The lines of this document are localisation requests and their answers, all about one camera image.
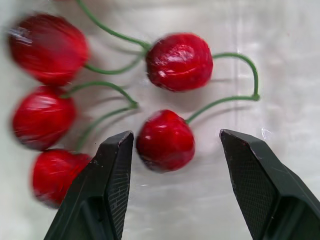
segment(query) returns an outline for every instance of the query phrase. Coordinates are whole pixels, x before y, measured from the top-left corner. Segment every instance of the red cherry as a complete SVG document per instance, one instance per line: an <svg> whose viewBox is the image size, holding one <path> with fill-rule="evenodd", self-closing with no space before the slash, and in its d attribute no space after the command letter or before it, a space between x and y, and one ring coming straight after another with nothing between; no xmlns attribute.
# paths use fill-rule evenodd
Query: red cherry
<svg viewBox="0 0 320 240"><path fill-rule="evenodd" d="M208 44L193 33L175 33L159 40L146 55L147 75L162 89L184 92L203 87L214 63Z"/></svg>
<svg viewBox="0 0 320 240"><path fill-rule="evenodd" d="M88 60L85 36L62 17L37 13L9 31L14 61L45 85L64 86Z"/></svg>
<svg viewBox="0 0 320 240"><path fill-rule="evenodd" d="M183 118L173 111L161 110L142 126L136 149L148 168L175 171L194 157L195 140Z"/></svg>
<svg viewBox="0 0 320 240"><path fill-rule="evenodd" d="M13 133L30 149L43 151L55 144L76 119L72 98L58 87L40 86L22 100L13 119Z"/></svg>
<svg viewBox="0 0 320 240"><path fill-rule="evenodd" d="M73 180L91 159L87 154L71 154L64 149L42 152L32 172L35 197L49 206L59 207Z"/></svg>

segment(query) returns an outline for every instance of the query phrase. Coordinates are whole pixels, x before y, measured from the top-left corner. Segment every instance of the blurry cherry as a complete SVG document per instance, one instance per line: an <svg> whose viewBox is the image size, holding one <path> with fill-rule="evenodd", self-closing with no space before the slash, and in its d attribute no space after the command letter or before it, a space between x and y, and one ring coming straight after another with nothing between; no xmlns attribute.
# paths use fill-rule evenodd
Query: blurry cherry
<svg viewBox="0 0 320 240"><path fill-rule="evenodd" d="M191 161L195 154L193 133L185 120L170 110L161 110L142 126L136 149L148 168L175 171Z"/></svg>
<svg viewBox="0 0 320 240"><path fill-rule="evenodd" d="M160 39L145 59L150 81L173 92L203 87L214 67L208 44L193 33L175 33Z"/></svg>
<svg viewBox="0 0 320 240"><path fill-rule="evenodd" d="M88 60L85 36L64 18L27 16L9 31L13 60L45 85L64 86Z"/></svg>
<svg viewBox="0 0 320 240"><path fill-rule="evenodd" d="M26 96L15 110L12 129L19 142L30 149L46 150L55 144L76 119L72 98L58 87L40 86Z"/></svg>
<svg viewBox="0 0 320 240"><path fill-rule="evenodd" d="M59 207L73 180L91 159L87 154L72 154L64 149L42 152L32 171L35 197L51 207Z"/></svg>

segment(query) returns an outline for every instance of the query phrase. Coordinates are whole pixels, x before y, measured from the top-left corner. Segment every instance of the green stem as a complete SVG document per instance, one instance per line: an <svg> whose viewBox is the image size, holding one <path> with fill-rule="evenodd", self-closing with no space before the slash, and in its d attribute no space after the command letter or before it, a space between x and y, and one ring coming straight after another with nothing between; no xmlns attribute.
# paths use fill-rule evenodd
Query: green stem
<svg viewBox="0 0 320 240"><path fill-rule="evenodd" d="M225 57L233 57L238 58L241 60L244 60L252 69L253 72L253 78L254 78L254 88L253 88L253 94L251 96L229 96L222 99L219 99L217 101L214 101L212 103L209 103L208 105L201 108L199 111L195 112L193 115L191 115L186 121L187 124L190 124L190 122L198 117L203 112L207 111L208 109L212 108L215 105L231 102L231 101L238 101L238 100L245 100L245 101L259 101L260 96L258 94L259 89L259 78L258 78L258 72L255 64L247 57L239 53L233 53L233 52L223 52L219 54L213 54L213 59L219 59L219 58L225 58Z"/></svg>
<svg viewBox="0 0 320 240"><path fill-rule="evenodd" d="M127 66L125 66L123 68L120 68L118 70L103 70L103 69L91 66L88 63L85 65L85 68L89 69L92 72L96 72L98 74L105 74L105 75L123 74L123 73L129 71L130 69L132 69L134 66L136 66L140 62L140 60L145 56L145 53L146 53L146 51L143 50L139 54L139 56L134 61L132 61L129 65L127 65Z"/></svg>
<svg viewBox="0 0 320 240"><path fill-rule="evenodd" d="M100 124L102 121L104 121L105 119L113 116L113 115L116 115L116 114L119 114L119 113L122 113L122 112L125 112L125 111L128 111L128 110L131 110L133 109L132 107L124 107L124 108L120 108L118 110L115 110L115 111L112 111L112 112L109 112L103 116L101 116L100 118L98 118L97 120L95 120L93 123L91 123L87 128L86 130L82 133L82 135L80 136L77 144L76 144L76 148L75 148L75 152L78 154L81 152L81 149L83 148L89 134L91 133L91 131L98 125Z"/></svg>
<svg viewBox="0 0 320 240"><path fill-rule="evenodd" d="M250 58L248 58L247 56L242 55L240 53L236 53L236 52L223 52L223 53L218 53L218 54L212 55L213 59L220 59L220 58L225 58L225 57L232 57L232 58L241 59L241 60L245 61L250 66L250 68L252 69L253 79L254 79L253 96L258 95L258 89L259 89L258 71L257 71L255 64L252 62L252 60Z"/></svg>
<svg viewBox="0 0 320 240"><path fill-rule="evenodd" d="M196 117L198 117L200 114L202 114L203 112L205 112L206 110L212 108L215 105L218 104L222 104L222 103L226 103L226 102L231 102L231 101L237 101L237 100L247 100L247 101L258 101L259 98L254 97L254 96L229 96L229 97L225 97L222 99L219 99L217 101L214 101L206 106L204 106L203 108L201 108L199 111L197 111L196 113L194 113L191 117L189 117L187 120L185 120L185 122L187 124L190 124L190 122L195 119Z"/></svg>
<svg viewBox="0 0 320 240"><path fill-rule="evenodd" d="M123 40L126 40L128 42L131 42L131 43L134 43L134 44L138 44L140 45L141 47L143 47L145 50L148 50L150 49L150 44L145 42L145 41L142 41L142 40L139 40L139 39L136 39L136 38L133 38L133 37L130 37L130 36L126 36L124 34L121 34L119 32L116 32L116 31L113 31L111 30L109 27L107 27L106 25L103 25L100 21L98 21L96 19L96 17L89 11L89 9L86 7L86 5L84 4L84 2L82 0L76 0L76 2L78 3L79 7L84 11L84 13L91 19L91 21L93 21L99 28L101 28L102 30L106 31L107 33L119 38L119 39L123 39Z"/></svg>
<svg viewBox="0 0 320 240"><path fill-rule="evenodd" d="M71 88L67 93L61 95L60 97L63 99L67 99L70 98L71 95L81 89L87 88L87 87L91 87L91 86L106 86L106 87L110 87L116 91L118 91L119 93L121 93L130 103L131 103L131 107L136 109L138 108L138 103L136 101L134 101L132 99L132 97L125 91L123 90L120 86L117 86L111 82L107 82L107 81L91 81L91 82L86 82L77 86L74 86L73 88Z"/></svg>

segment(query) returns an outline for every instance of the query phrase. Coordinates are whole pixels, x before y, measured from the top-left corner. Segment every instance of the white surface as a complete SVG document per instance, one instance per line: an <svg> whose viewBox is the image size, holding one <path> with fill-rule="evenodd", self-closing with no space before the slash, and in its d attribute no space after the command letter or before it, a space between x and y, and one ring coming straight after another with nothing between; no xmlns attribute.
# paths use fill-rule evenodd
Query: white surface
<svg viewBox="0 0 320 240"><path fill-rule="evenodd" d="M265 138L280 160L320 197L319 0L86 2L113 29L146 41L154 42L170 32L188 31L203 37L213 53L246 54L255 61L260 76L261 102L223 104L192 122L196 156L187 167L156 174L145 169L134 153L123 239L251 239L232 192L218 138L221 128ZM56 211L33 200L29 172L38 153L18 145L8 128L13 107L37 83L8 58L6 28L21 13L32 9L61 13L87 35L92 63L106 69L123 66L134 57L112 47L137 48L95 27L72 0L58 4L46 0L1 0L0 4L0 240L41 240ZM121 131L136 133L142 122L159 109L170 108L188 117L208 102L248 94L253 87L250 69L233 59L217 60L212 82L188 93L156 88L148 82L144 70L141 63L120 76L102 76L87 70L80 73L75 83L108 80L125 85L142 106L138 113L101 124L85 152L93 155L100 142ZM64 143L73 143L88 121L124 106L126 103L118 95L104 88L77 93L75 98L83 116L62 144L71 148L73 144Z"/></svg>

